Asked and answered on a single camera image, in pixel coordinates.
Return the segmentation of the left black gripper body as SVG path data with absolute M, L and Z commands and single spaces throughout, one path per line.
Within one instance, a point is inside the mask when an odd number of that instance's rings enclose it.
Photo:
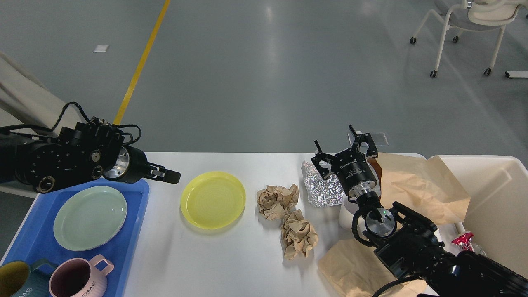
M 115 165 L 104 171 L 103 177 L 110 181 L 134 184 L 144 177 L 151 177 L 151 166 L 143 151 L 122 146 Z

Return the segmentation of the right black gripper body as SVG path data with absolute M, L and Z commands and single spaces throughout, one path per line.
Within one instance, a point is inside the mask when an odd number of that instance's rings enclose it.
M 364 153 L 343 150 L 335 157 L 336 176 L 347 197 L 358 198 L 363 193 L 375 192 L 378 180 Z

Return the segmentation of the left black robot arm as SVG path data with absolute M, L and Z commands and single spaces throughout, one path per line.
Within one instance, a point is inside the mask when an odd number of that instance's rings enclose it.
M 133 147 L 142 136 L 126 132 L 138 128 L 131 124 L 111 124 L 87 118 L 81 105 L 67 103 L 61 111 L 74 105 L 84 122 L 74 128 L 62 127 L 57 137 L 47 136 L 51 128 L 19 124 L 1 127 L 1 182 L 19 181 L 32 186 L 37 193 L 50 193 L 86 184 L 104 177 L 106 180 L 134 184 L 145 178 L 177 184 L 181 173 L 151 163 L 146 154 Z

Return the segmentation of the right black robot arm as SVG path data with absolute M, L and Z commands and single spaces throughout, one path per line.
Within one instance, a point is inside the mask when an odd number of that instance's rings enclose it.
M 434 235 L 430 219 L 399 203 L 387 209 L 375 192 L 375 173 L 368 159 L 378 157 L 369 133 L 357 133 L 350 125 L 351 146 L 337 154 L 317 152 L 311 158 L 323 180 L 336 175 L 349 202 L 358 205 L 351 231 L 354 238 L 374 252 L 396 280 L 379 288 L 375 297 L 393 286 L 424 280 L 440 297 L 526 297 L 527 280 L 498 262 L 465 250 L 454 255 Z

